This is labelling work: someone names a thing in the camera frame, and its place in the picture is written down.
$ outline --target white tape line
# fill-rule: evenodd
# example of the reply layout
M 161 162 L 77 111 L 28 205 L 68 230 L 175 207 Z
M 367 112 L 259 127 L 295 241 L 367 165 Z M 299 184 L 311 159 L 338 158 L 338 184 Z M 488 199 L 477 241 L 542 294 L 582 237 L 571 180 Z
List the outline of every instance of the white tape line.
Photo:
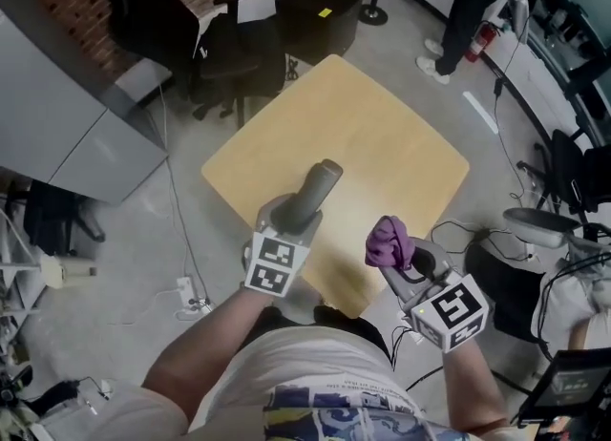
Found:
M 462 95 L 465 98 L 467 98 L 467 101 L 469 101 L 469 103 L 471 103 L 474 106 L 477 112 L 484 119 L 484 122 L 488 124 L 488 127 L 490 127 L 490 130 L 493 131 L 495 134 L 498 134 L 498 126 L 496 125 L 495 120 L 492 118 L 492 116 L 488 112 L 486 112 L 486 109 L 481 106 L 481 103 L 477 101 L 477 98 L 475 98 L 471 92 L 463 92 Z

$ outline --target white sneaker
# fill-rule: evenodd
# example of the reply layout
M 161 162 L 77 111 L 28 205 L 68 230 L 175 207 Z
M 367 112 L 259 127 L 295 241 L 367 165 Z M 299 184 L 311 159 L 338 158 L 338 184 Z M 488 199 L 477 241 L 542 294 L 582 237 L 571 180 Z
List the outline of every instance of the white sneaker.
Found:
M 425 39 L 424 47 L 431 51 L 433 54 L 436 54 L 438 56 L 443 55 L 443 48 L 441 47 L 441 44 L 435 42 L 432 39 Z
M 416 66 L 420 68 L 423 72 L 428 74 L 430 77 L 432 77 L 438 83 L 441 83 L 442 85 L 447 85 L 448 83 L 450 83 L 450 75 L 439 74 L 437 72 L 437 69 L 435 68 L 435 62 L 433 59 L 430 59 L 423 55 L 416 57 Z

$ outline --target power outlet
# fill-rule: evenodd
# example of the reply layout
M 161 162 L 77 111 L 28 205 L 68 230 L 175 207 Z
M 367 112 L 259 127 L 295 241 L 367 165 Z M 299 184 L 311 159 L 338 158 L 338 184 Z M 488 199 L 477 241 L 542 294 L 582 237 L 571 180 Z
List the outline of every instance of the power outlet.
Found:
M 533 262 L 537 259 L 537 253 L 535 252 L 534 244 L 530 244 L 529 242 L 526 243 L 526 256 L 528 257 L 526 259 L 527 263 Z
M 191 277 L 177 278 L 176 283 L 182 301 L 182 313 L 185 315 L 207 315 L 212 312 L 212 305 L 207 304 L 204 301 L 205 299 L 198 296 Z

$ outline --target table top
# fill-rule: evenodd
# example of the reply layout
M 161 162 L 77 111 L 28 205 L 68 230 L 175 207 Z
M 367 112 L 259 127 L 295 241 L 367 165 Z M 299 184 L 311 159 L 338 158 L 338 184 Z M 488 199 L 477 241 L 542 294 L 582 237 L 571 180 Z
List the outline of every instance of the table top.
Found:
M 262 205 L 296 192 L 325 158 L 344 174 L 321 207 L 303 276 L 328 303 L 358 317 L 386 285 L 365 266 L 373 225 L 396 215 L 410 235 L 426 237 L 469 164 L 412 109 L 332 55 L 263 108 L 201 172 L 254 227 Z

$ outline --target red fire extinguisher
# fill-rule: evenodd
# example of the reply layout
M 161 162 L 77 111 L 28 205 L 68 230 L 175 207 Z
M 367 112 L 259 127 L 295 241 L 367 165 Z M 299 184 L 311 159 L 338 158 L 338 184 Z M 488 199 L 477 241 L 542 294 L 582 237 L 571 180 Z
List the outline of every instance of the red fire extinguisher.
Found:
M 482 24 L 477 32 L 477 35 L 474 37 L 474 40 L 471 42 L 469 50 L 465 54 L 468 61 L 475 63 L 481 52 L 486 49 L 486 46 L 488 46 L 488 44 L 490 44 L 496 37 L 496 31 L 497 27 L 490 22 Z

